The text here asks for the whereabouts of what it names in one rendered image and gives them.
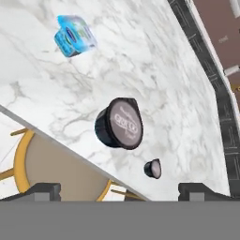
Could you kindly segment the round stool with gold frame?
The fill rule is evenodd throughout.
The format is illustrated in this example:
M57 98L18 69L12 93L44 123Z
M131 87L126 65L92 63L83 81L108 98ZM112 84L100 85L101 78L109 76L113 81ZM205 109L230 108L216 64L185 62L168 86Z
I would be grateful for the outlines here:
M109 191L132 201L142 200L130 191L111 189L111 186L119 187L119 184L33 130L23 128L10 133L11 136L19 134L22 137L15 151L13 166L0 172L0 183L12 177L20 193L40 184L60 184L60 198L64 202L102 202Z

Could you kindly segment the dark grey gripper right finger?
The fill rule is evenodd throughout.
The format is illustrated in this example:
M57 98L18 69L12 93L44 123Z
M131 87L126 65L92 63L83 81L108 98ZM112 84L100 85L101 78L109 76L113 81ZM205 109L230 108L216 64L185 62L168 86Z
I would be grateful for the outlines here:
M216 193L203 183L180 183L178 185L179 202L216 202L231 201L232 198Z

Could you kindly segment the brown cupboard run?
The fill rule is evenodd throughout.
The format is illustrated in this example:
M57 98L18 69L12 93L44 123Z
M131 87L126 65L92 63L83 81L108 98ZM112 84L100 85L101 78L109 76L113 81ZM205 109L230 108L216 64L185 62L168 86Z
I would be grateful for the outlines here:
M197 9L240 108L240 0L188 0Z

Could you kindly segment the large black yogurt container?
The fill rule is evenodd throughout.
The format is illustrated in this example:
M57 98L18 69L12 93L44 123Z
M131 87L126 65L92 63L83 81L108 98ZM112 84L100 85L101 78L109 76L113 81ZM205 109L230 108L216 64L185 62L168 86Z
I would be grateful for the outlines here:
M95 121L97 138L111 148L136 149L143 140L143 121L137 100L117 97Z

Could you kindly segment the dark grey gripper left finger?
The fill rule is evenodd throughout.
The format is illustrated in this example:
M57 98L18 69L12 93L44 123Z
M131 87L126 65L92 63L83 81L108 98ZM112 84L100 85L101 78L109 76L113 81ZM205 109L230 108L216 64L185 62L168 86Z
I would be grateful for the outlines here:
M2 199L2 202L60 202L60 183L36 183L24 193Z

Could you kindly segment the small black yogurt container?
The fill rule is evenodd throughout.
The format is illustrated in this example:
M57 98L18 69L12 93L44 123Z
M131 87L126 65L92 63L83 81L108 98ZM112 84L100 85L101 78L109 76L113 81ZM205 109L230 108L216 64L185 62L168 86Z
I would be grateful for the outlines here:
M150 178L159 179L161 176L161 165L158 158L148 161L143 169L144 173Z

